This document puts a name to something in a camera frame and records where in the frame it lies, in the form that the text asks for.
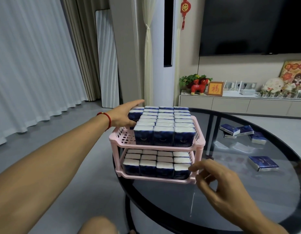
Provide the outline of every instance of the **wall socket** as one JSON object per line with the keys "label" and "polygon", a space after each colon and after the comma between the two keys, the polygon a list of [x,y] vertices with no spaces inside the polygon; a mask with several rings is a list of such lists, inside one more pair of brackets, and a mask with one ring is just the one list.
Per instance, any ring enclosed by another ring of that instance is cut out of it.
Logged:
{"label": "wall socket", "polygon": [[241,83],[240,90],[243,90],[243,89],[247,89],[247,90],[249,90],[249,89],[255,89],[256,85],[257,85],[257,83],[254,83],[254,82],[237,81],[237,83],[236,83],[236,81],[227,81],[226,84],[225,84],[225,86],[224,86],[224,90],[231,90],[231,91],[236,90],[236,91],[238,91],[240,83]]}

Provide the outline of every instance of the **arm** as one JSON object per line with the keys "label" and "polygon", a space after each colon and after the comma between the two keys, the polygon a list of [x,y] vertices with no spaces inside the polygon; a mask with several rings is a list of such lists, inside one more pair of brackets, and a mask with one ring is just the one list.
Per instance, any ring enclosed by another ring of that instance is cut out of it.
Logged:
{"label": "arm", "polygon": [[[128,113],[142,102],[136,100],[110,110],[112,126],[134,126]],[[28,233],[71,182],[108,125],[108,117],[100,114],[1,173],[0,233]]]}
{"label": "arm", "polygon": [[[261,213],[234,171],[211,159],[189,167],[192,172],[200,169],[203,170],[196,176],[197,186],[222,217],[246,233],[288,234]],[[218,181],[216,191],[209,187],[215,180]]]}

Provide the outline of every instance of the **pink plastic rack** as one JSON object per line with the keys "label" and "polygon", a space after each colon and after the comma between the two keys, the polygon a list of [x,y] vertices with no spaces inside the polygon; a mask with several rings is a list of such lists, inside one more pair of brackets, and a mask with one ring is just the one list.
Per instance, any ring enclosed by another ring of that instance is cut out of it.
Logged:
{"label": "pink plastic rack", "polygon": [[[168,147],[168,146],[150,146],[150,145],[137,145],[135,143],[134,131],[128,130],[125,127],[116,127],[114,131],[109,136],[109,141],[111,142],[111,149],[114,156],[115,161],[115,171],[118,177],[124,177],[127,179],[136,179],[136,180],[150,180],[150,181],[162,181],[162,182],[172,182],[172,183],[196,183],[195,176],[198,174],[197,172],[191,173],[191,175],[186,180],[176,180],[176,179],[164,179],[158,177],[143,177],[143,176],[130,176],[127,175],[122,168],[122,163],[125,158],[125,154],[127,149],[152,149],[152,150],[160,150],[160,151],[180,151],[180,152],[189,152],[191,162],[197,162],[201,160],[203,154],[203,147],[206,144],[205,138],[200,130],[199,124],[197,122],[196,117],[191,116],[194,121],[196,134],[194,137],[194,141],[191,147],[183,148],[183,147]],[[125,148],[121,156],[118,153],[118,146],[121,148]]]}

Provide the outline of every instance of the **glass tabletop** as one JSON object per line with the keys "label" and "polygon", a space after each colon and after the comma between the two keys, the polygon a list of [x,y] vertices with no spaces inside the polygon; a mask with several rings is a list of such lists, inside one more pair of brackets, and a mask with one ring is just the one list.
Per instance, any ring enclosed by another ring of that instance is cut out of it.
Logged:
{"label": "glass tabletop", "polygon": [[[235,171],[262,213],[284,226],[289,233],[301,231],[301,159],[280,139],[243,119],[210,110],[190,109],[206,139],[203,157]],[[249,136],[224,138],[222,124],[251,125],[261,132],[265,145],[252,143]],[[268,156],[278,171],[257,172],[248,156]],[[235,233],[241,229],[221,217],[196,185],[128,180],[119,177],[131,201],[148,217],[174,233],[208,231]],[[217,181],[210,184],[213,189]]]}

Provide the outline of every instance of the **black tv screen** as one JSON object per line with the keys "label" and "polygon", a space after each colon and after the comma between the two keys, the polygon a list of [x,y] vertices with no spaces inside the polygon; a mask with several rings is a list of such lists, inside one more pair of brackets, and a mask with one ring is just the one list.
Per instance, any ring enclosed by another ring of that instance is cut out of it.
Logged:
{"label": "black tv screen", "polygon": [[301,53],[301,0],[206,0],[200,56]]}

